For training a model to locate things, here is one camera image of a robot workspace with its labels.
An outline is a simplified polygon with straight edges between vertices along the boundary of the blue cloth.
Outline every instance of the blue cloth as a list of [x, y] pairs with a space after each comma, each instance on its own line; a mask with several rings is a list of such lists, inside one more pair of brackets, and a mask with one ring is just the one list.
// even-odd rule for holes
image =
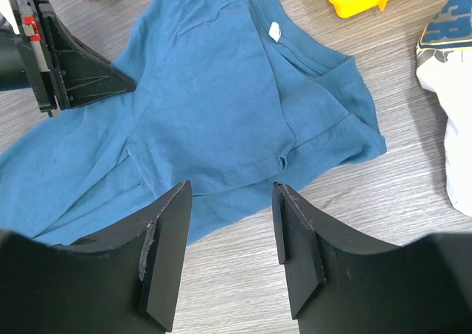
[[[278, 42], [268, 35], [280, 25]], [[352, 57], [278, 0], [153, 0], [114, 65], [138, 82], [0, 155], [0, 228], [69, 244], [191, 180], [189, 243], [386, 151]]]

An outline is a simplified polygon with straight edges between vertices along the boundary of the folded blue shirt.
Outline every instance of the folded blue shirt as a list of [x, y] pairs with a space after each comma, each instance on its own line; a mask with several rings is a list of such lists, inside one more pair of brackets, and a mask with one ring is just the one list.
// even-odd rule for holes
[[386, 151], [354, 59], [278, 0], [153, 0], [114, 65], [135, 92], [65, 111], [0, 155], [0, 228], [69, 244], [190, 180], [191, 243], [269, 206], [274, 181], [300, 189]]

